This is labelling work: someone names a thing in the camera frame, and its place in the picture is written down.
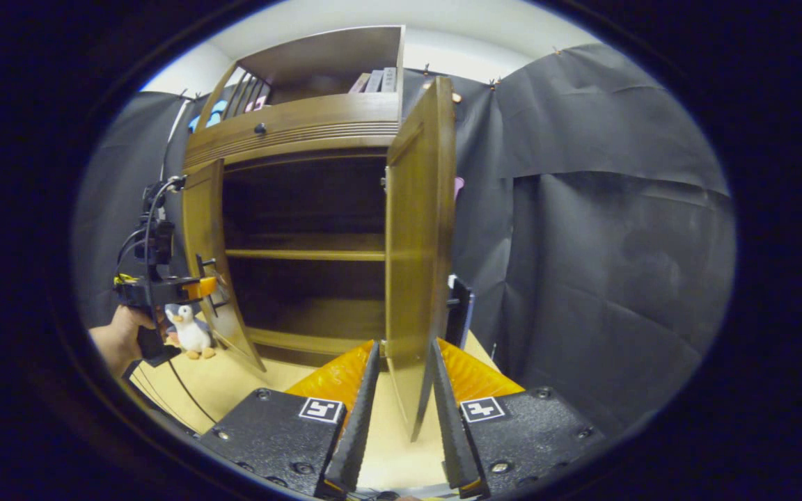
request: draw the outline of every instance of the orange gripper pad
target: orange gripper pad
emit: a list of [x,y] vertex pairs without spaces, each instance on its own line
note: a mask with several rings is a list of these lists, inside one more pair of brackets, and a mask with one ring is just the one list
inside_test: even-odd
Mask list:
[[484,397],[502,397],[525,390],[490,365],[478,361],[475,356],[449,342],[439,338],[439,346],[457,403]]
[[188,283],[183,285],[182,289],[187,291],[188,299],[200,299],[209,296],[212,292],[216,291],[216,277],[205,276],[197,283]]
[[354,400],[357,399],[357,390],[361,387],[363,371],[367,367],[372,347],[373,340],[368,340],[361,346],[348,350],[327,362],[324,367],[302,378],[284,393],[315,399],[338,400],[344,403],[346,417],[343,428],[345,428],[348,416],[354,408]]

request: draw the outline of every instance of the wooden cabinet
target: wooden cabinet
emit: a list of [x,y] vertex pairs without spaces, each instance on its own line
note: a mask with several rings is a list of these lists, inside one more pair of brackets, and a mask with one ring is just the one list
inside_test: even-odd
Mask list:
[[[220,86],[242,67],[272,105],[191,135],[182,210],[191,272],[200,255],[225,279],[222,305],[204,307],[217,332],[259,367],[257,346],[338,355],[386,340],[415,436],[426,346],[446,325],[455,128],[448,79],[399,123],[403,35],[330,32],[239,60]],[[397,92],[347,94],[392,65]]]

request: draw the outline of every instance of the wooden slat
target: wooden slat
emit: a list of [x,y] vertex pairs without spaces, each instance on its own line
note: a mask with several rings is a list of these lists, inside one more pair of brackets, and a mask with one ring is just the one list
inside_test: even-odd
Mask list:
[[378,250],[274,250],[274,248],[229,248],[228,257],[249,259],[308,261],[383,261],[386,254]]
[[239,95],[237,95],[237,101],[235,102],[235,108],[233,109],[232,118],[242,115],[242,106],[243,106],[243,96],[245,96],[249,92],[249,88],[255,85],[255,82],[258,81],[255,78],[255,75],[249,74],[249,78],[243,82],[243,88],[239,90]]
[[210,115],[212,115],[212,108],[216,105],[216,102],[219,102],[221,99],[222,91],[225,90],[225,85],[228,83],[228,80],[231,79],[233,75],[233,70],[237,67],[236,63],[232,63],[225,74],[222,75],[222,79],[216,83],[216,88],[212,90],[212,94],[210,94],[210,98],[206,99],[206,104],[203,105],[203,110],[200,110],[200,121],[197,122],[197,130],[191,134],[195,136],[195,134],[199,134],[206,130],[209,127],[206,127],[207,123],[210,123]]
[[243,79],[245,79],[247,75],[249,75],[249,73],[243,71],[243,74],[239,76],[239,80],[237,80],[235,89],[231,91],[231,97],[228,99],[228,104],[225,107],[225,120],[228,120],[229,118],[237,114],[237,101],[235,101],[235,98],[237,97],[237,90],[242,87]]
[[249,100],[252,99],[252,96],[258,95],[258,93],[262,91],[262,86],[264,86],[264,84],[265,80],[255,79],[255,83],[252,85],[252,89],[249,89],[249,95],[247,95],[246,99],[243,100],[243,107],[241,108],[241,114],[246,113],[246,107],[249,105]]

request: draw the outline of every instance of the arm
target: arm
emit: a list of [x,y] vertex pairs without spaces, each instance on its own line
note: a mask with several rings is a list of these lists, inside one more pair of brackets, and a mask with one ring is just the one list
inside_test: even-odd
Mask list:
[[[158,311],[157,317],[162,317],[162,312]],[[163,330],[166,329],[162,318],[159,325]],[[140,326],[152,329],[153,321],[143,311],[119,305],[108,326],[89,330],[95,346],[114,377],[119,377],[133,360],[141,358],[141,347],[138,346]]]

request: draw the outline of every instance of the penguin plush toy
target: penguin plush toy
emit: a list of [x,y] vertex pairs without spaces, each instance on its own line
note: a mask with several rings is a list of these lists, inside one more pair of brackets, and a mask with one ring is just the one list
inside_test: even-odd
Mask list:
[[194,311],[190,305],[166,305],[166,318],[175,326],[175,333],[178,334],[178,344],[187,350],[188,358],[196,360],[203,355],[203,358],[211,358],[216,354],[212,349],[212,335],[210,326],[203,320],[194,317]]

